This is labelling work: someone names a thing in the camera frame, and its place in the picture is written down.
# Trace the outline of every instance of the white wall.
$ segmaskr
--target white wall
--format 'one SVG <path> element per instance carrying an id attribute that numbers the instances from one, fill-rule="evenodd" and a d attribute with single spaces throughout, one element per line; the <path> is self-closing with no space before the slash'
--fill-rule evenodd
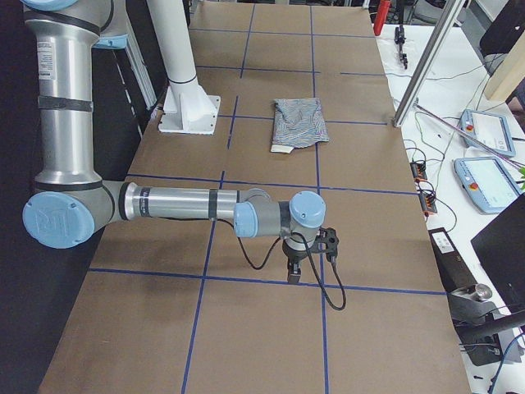
<path id="1" fill-rule="evenodd" d="M 491 21 L 498 16 L 508 0 L 476 0 L 479 7 L 486 13 Z"/>

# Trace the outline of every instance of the black band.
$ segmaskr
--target black band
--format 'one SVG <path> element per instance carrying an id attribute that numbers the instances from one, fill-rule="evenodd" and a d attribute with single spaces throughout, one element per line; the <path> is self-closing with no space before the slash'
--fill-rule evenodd
<path id="1" fill-rule="evenodd" d="M 129 182 L 124 182 L 118 194 L 118 213 L 123 220 L 130 220 L 126 215 L 126 191 L 128 190 L 129 184 Z"/>
<path id="2" fill-rule="evenodd" d="M 24 12 L 24 21 L 31 21 L 35 19 L 58 22 L 58 23 L 63 23 L 65 25 L 72 25 L 72 26 L 80 27 L 81 29 L 90 31 L 92 33 L 95 33 L 96 35 L 100 35 L 100 28 L 98 26 L 88 21 L 82 21 L 81 19 L 74 18 L 73 16 L 57 14 L 55 12 L 49 12 L 49 11 L 33 10 L 33 11 Z"/>
<path id="3" fill-rule="evenodd" d="M 113 198 L 112 192 L 109 191 L 109 189 L 104 184 L 102 185 L 102 188 L 107 193 L 107 195 L 109 195 L 109 198 L 112 201 L 112 217 L 111 217 L 111 219 L 113 219 L 113 216 L 115 215 L 115 199 Z"/>
<path id="4" fill-rule="evenodd" d="M 34 187 L 39 190 L 46 191 L 83 191 L 83 190 L 93 190 L 102 187 L 102 181 L 91 182 L 91 183 L 77 183 L 62 185 L 59 183 L 42 183 L 35 182 Z"/>
<path id="5" fill-rule="evenodd" d="M 39 108 L 93 112 L 93 102 L 64 97 L 39 96 Z"/>
<path id="6" fill-rule="evenodd" d="M 151 191 L 151 187 L 143 187 L 140 191 L 140 198 L 139 198 L 139 211 L 140 216 L 145 218 L 150 218 L 151 215 L 149 214 L 149 192 Z"/>
<path id="7" fill-rule="evenodd" d="M 191 80 L 187 80 L 187 81 L 185 81 L 185 82 L 177 82 L 177 81 L 175 81 L 175 80 L 170 80 L 169 78 L 168 78 L 168 80 L 169 80 L 170 82 L 173 82 L 174 84 L 180 84 L 180 85 L 183 85 L 183 84 L 188 84 L 189 82 L 191 82 L 191 81 L 194 80 L 195 78 L 197 78 L 197 74 L 195 74 L 195 76 L 194 76 Z"/>
<path id="8" fill-rule="evenodd" d="M 281 236 L 290 236 L 290 203 L 288 201 L 279 201 L 279 212 L 281 214 Z"/>
<path id="9" fill-rule="evenodd" d="M 104 31 L 112 23 L 113 12 L 115 12 L 115 3 L 111 0 L 111 8 L 109 9 L 109 16 L 107 17 L 106 23 L 100 28 L 100 31 Z"/>
<path id="10" fill-rule="evenodd" d="M 210 195 L 208 200 L 208 219 L 217 219 L 217 197 L 219 194 L 218 189 L 210 189 Z"/>

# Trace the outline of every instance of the red object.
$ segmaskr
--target red object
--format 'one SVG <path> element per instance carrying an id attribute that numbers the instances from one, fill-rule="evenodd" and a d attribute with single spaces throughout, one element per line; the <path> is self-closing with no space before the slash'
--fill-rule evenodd
<path id="1" fill-rule="evenodd" d="M 379 7 L 377 8 L 376 20 L 374 21 L 374 34 L 378 36 L 383 30 L 383 25 L 385 24 L 386 15 L 388 15 L 388 10 L 390 9 L 390 0 L 381 0 Z"/>

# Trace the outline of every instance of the brown cardboard surface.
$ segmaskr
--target brown cardboard surface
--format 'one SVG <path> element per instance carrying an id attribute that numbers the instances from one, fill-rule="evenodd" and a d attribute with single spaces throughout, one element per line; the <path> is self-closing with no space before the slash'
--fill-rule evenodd
<path id="1" fill-rule="evenodd" d="M 191 30 L 196 66 L 241 67 L 248 33 Z"/>
<path id="2" fill-rule="evenodd" d="M 313 96 L 312 74 L 246 70 L 238 93 L 237 115 L 273 119 L 274 99 L 305 99 Z"/>
<path id="3" fill-rule="evenodd" d="M 312 71 L 311 48 L 308 35 L 281 35 L 276 40 L 274 34 L 252 33 L 246 68 Z"/>
<path id="4" fill-rule="evenodd" d="M 258 4 L 253 14 L 252 31 L 273 33 L 310 34 L 309 7 Z"/>
<path id="5" fill-rule="evenodd" d="M 178 392 L 199 285 L 88 273 L 39 393 Z"/>
<path id="6" fill-rule="evenodd" d="M 323 190 L 322 198 L 345 284 L 443 291 L 417 196 Z"/>
<path id="7" fill-rule="evenodd" d="M 226 163 L 231 120 L 218 118 L 213 135 L 161 133 L 152 123 L 130 167 L 131 174 L 218 180 Z"/>
<path id="8" fill-rule="evenodd" d="M 321 302 L 303 286 L 206 282 L 187 392 L 323 392 Z"/>
<path id="9" fill-rule="evenodd" d="M 361 7 L 348 7 L 344 11 L 338 7 L 312 7 L 312 23 L 314 34 L 374 35 L 368 10 Z"/>
<path id="10" fill-rule="evenodd" d="M 232 2 L 200 2 L 191 16 L 190 30 L 248 31 L 253 4 Z"/>
<path id="11" fill-rule="evenodd" d="M 415 191 L 400 129 L 341 123 L 326 128 L 330 142 L 318 146 L 322 186 Z"/>
<path id="12" fill-rule="evenodd" d="M 379 52 L 370 50 L 375 44 L 372 38 L 316 36 L 313 39 L 315 69 L 331 73 L 385 74 Z"/>
<path id="13" fill-rule="evenodd" d="M 273 121 L 238 119 L 226 161 L 228 181 L 316 185 L 315 147 L 271 153 Z"/>
<path id="14" fill-rule="evenodd" d="M 360 121 L 389 124 L 394 117 L 385 76 L 316 76 L 317 96 L 327 121 Z"/>
<path id="15" fill-rule="evenodd" d="M 444 296 L 351 291 L 326 325 L 332 394 L 471 392 Z"/>
<path id="16" fill-rule="evenodd" d="M 200 84 L 222 97 L 215 134 L 161 134 L 152 122 L 128 180 L 260 187 L 274 200 L 319 190 L 340 276 L 361 290 L 348 290 L 343 313 L 322 307 L 307 260 L 300 286 L 285 283 L 281 245 L 253 271 L 221 222 L 114 223 L 41 392 L 469 392 L 401 135 L 388 126 L 386 78 L 358 75 L 382 73 L 376 43 L 341 37 L 372 36 L 368 12 L 202 2 L 190 35 Z M 314 94 L 331 142 L 270 153 L 272 100 Z M 245 240 L 254 263 L 274 239 Z M 326 262 L 323 274 L 335 283 Z"/>

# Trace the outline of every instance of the blue grid line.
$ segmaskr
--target blue grid line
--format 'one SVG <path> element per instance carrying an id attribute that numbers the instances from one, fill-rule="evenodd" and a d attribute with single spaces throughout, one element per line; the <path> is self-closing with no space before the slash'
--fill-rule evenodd
<path id="1" fill-rule="evenodd" d="M 181 279 L 206 279 L 207 281 L 217 282 L 243 282 L 243 283 L 254 283 L 262 285 L 278 285 L 278 286 L 304 286 L 304 287 L 315 287 L 318 288 L 317 283 L 300 282 L 297 285 L 290 285 L 286 281 L 276 281 L 271 279 L 255 279 L 249 277 L 219 277 L 209 275 L 196 275 L 190 273 L 164 273 L 157 271 L 137 271 L 130 269 L 117 269 L 117 268 L 89 268 L 89 272 L 92 273 L 115 273 L 124 275 L 140 275 L 150 277 L 178 277 Z M 339 285 L 325 284 L 327 289 L 339 289 Z M 345 285 L 346 290 L 353 291 L 372 291 L 380 293 L 397 293 L 397 294 L 418 294 L 421 296 L 446 296 L 444 291 L 432 291 L 432 290 L 414 290 L 414 289 L 395 289 L 393 287 L 374 287 L 374 286 L 351 286 Z"/>
<path id="2" fill-rule="evenodd" d="M 275 186 L 275 187 L 295 187 L 300 189 L 316 189 L 313 185 L 293 185 L 286 183 L 265 183 L 265 182 L 248 182 L 248 181 L 224 181 L 229 185 L 253 185 L 253 186 Z"/>
<path id="3" fill-rule="evenodd" d="M 224 181 L 224 175 L 225 172 L 222 171 L 221 173 L 221 182 L 219 184 L 219 189 L 222 189 L 222 182 Z M 206 274 L 208 273 L 208 264 L 210 261 L 210 254 L 212 252 L 212 245 L 213 245 L 213 236 L 215 235 L 215 226 L 217 222 L 213 221 L 212 223 L 212 230 L 210 231 L 210 238 L 208 241 L 208 249 L 206 250 L 206 260 L 204 261 L 204 268 L 203 268 L 203 278 L 200 282 L 200 289 L 199 289 L 199 300 L 197 301 L 197 308 L 195 310 L 195 316 L 194 316 L 194 325 L 191 329 L 191 338 L 189 340 L 189 349 L 188 349 L 188 357 L 186 359 L 186 366 L 184 371 L 184 377 L 182 380 L 182 388 L 180 389 L 181 394 L 186 393 L 186 385 L 188 383 L 188 376 L 189 376 L 189 367 L 191 365 L 191 356 L 193 354 L 194 350 L 194 343 L 195 343 L 195 336 L 197 333 L 197 325 L 199 324 L 199 315 L 200 315 L 200 307 L 203 301 L 203 294 L 204 294 L 204 285 L 206 283 Z"/>
<path id="4" fill-rule="evenodd" d="M 258 119 L 259 121 L 273 121 L 273 117 L 251 117 L 250 115 L 237 115 L 239 119 Z"/>
<path id="5" fill-rule="evenodd" d="M 316 37 L 346 37 L 350 39 L 375 39 L 373 35 L 360 35 L 360 34 L 322 34 L 322 33 L 279 33 L 275 31 L 249 31 L 249 30 L 228 30 L 228 29 L 200 29 L 200 28 L 188 28 L 190 31 L 214 31 L 217 33 L 255 33 L 255 34 L 278 34 L 278 35 L 314 35 Z"/>
<path id="6" fill-rule="evenodd" d="M 246 37 L 246 46 L 244 47 L 243 64 L 241 66 L 242 68 L 240 69 L 240 78 L 242 78 L 244 74 L 244 65 L 246 64 L 246 54 L 248 53 L 249 36 L 252 32 L 253 15 L 255 15 L 255 3 L 252 6 L 252 16 L 249 20 L 248 37 Z"/>
<path id="7" fill-rule="evenodd" d="M 198 182 L 221 182 L 220 179 L 208 179 L 208 178 L 190 178 L 185 176 L 164 176 L 164 175 L 147 175 L 147 174 L 128 174 L 128 176 L 134 176 L 137 178 L 153 178 L 163 179 L 167 181 L 198 181 Z M 254 182 L 254 181 L 222 181 L 223 184 L 229 185 L 254 185 L 254 186 L 275 186 L 275 187 L 293 187 L 302 189 L 317 189 L 315 185 L 296 185 L 287 183 L 266 183 L 266 182 Z M 358 193 L 378 193 L 388 195 L 418 195 L 415 191 L 397 191 L 397 190 L 374 190 L 374 189 L 359 189 L 354 187 L 338 187 L 338 186 L 319 186 L 320 190 L 338 190 L 338 191 L 355 191 Z"/>
<path id="8" fill-rule="evenodd" d="M 313 11 L 312 6 L 310 10 L 310 44 L 312 49 L 312 91 L 313 97 L 316 97 L 315 86 L 315 43 L 313 40 Z M 319 143 L 315 144 L 315 172 L 316 172 L 316 187 L 317 193 L 321 195 L 321 171 L 319 168 Z M 319 270 L 321 272 L 321 283 L 325 283 L 325 269 L 322 255 L 319 256 Z M 323 378 L 325 386 L 325 394 L 330 394 L 330 374 L 328 373 L 328 336 L 326 328 L 326 300 L 321 291 L 321 322 L 322 322 L 322 360 L 323 360 Z"/>
<path id="9" fill-rule="evenodd" d="M 378 74 L 373 72 L 340 72 L 342 76 L 384 76 L 385 74 Z"/>
<path id="10" fill-rule="evenodd" d="M 233 125 L 235 123 L 235 114 L 237 113 L 237 103 L 239 102 L 239 95 L 235 96 L 235 105 L 233 107 L 233 115 L 231 116 L 230 134 L 228 135 L 228 144 L 226 147 L 229 149 L 231 145 L 231 137 L 233 136 Z"/>
<path id="11" fill-rule="evenodd" d="M 340 123 L 343 125 L 374 125 L 374 126 L 386 126 L 386 121 L 327 121 L 325 123 Z"/>
<path id="12" fill-rule="evenodd" d="M 232 66 L 195 66 L 195 68 L 211 68 L 220 70 L 249 70 L 249 71 L 274 71 L 274 72 L 306 72 L 310 73 L 309 70 L 284 70 L 280 68 L 257 68 L 257 67 L 232 67 Z"/>
<path id="13" fill-rule="evenodd" d="M 195 66 L 195 68 L 212 68 L 212 69 L 216 69 L 218 68 L 219 70 L 240 70 L 240 67 L 231 67 L 231 66 Z"/>

